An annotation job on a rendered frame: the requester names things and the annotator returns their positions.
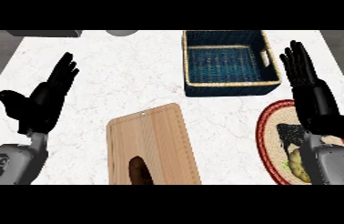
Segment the brown oval vegetable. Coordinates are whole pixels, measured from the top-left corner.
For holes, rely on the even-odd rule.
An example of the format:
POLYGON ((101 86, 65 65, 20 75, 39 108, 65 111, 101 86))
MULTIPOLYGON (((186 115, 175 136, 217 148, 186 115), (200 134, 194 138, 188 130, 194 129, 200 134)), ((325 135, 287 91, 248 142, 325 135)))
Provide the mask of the brown oval vegetable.
POLYGON ((135 157, 129 161, 129 177, 133 185, 154 184, 152 176, 141 157, 135 157))

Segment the yellow squash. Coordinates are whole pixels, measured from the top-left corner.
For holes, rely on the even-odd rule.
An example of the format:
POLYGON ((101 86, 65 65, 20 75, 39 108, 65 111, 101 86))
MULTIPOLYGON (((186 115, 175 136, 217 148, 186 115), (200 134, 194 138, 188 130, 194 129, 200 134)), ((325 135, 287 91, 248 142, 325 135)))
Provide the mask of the yellow squash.
POLYGON ((309 183, 310 177, 309 177, 307 171, 303 166, 303 159, 302 159, 302 153, 300 153, 299 148, 290 154, 288 165, 290 165, 290 169, 291 169, 294 176, 300 178, 303 182, 309 183))

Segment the grey round object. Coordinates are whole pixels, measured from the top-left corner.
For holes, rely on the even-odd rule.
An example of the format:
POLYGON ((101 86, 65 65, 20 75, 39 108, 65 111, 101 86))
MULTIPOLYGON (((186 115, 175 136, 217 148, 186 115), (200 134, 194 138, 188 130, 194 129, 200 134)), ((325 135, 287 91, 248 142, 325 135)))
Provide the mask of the grey round object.
POLYGON ((130 36, 138 33, 139 30, 107 30, 113 36, 130 36))

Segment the red-rimmed woven placemat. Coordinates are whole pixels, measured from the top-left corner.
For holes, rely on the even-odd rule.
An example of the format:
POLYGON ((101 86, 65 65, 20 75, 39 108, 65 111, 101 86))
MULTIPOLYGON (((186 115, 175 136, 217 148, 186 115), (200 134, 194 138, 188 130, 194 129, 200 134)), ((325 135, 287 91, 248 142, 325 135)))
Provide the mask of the red-rimmed woven placemat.
POLYGON ((299 153, 304 143, 304 133, 294 101, 291 99, 276 101, 262 112, 256 141, 265 168, 278 185, 309 185, 307 178, 296 176, 290 168, 290 155, 299 153))

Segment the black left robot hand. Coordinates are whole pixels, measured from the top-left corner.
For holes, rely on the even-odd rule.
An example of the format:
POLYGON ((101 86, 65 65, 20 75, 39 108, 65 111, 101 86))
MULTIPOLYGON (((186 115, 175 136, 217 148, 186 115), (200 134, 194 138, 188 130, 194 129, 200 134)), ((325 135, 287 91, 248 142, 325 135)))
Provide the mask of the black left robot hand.
POLYGON ((49 134, 54 130, 79 73, 73 54, 65 52, 48 80, 37 85, 28 97, 14 90, 0 91, 6 114, 20 121, 20 134, 49 134))

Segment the grey flat appliance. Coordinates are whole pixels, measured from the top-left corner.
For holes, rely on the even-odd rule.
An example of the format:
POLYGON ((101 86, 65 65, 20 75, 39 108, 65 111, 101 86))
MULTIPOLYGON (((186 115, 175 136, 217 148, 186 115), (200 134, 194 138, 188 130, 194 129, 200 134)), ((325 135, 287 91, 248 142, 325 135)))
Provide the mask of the grey flat appliance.
POLYGON ((8 30, 14 36, 80 37, 83 30, 8 30))

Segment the blue wicker basket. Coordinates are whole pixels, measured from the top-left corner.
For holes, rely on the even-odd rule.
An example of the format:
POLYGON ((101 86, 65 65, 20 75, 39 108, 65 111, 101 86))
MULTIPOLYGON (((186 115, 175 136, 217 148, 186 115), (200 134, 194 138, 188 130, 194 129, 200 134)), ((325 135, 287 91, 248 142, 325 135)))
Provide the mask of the blue wicker basket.
POLYGON ((183 75, 188 97, 265 96, 281 73, 262 30, 185 30, 183 75))

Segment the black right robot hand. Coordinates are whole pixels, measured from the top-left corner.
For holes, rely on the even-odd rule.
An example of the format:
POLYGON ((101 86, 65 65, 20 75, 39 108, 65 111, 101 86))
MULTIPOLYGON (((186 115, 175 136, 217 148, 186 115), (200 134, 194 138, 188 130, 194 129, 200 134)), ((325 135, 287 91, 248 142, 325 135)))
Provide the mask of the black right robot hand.
POLYGON ((299 121, 315 135, 344 139, 344 115, 327 82, 319 78, 313 62, 302 42, 291 41, 279 55, 293 87, 293 99, 299 121))

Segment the wooden cutting board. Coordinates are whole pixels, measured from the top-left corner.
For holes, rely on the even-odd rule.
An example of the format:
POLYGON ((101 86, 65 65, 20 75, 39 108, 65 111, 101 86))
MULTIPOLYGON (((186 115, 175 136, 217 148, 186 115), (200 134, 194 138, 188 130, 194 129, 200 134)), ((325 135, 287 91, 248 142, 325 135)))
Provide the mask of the wooden cutting board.
POLYGON ((176 103, 114 118, 107 126, 110 184, 129 185, 141 157, 154 184, 201 184, 182 108, 176 103))

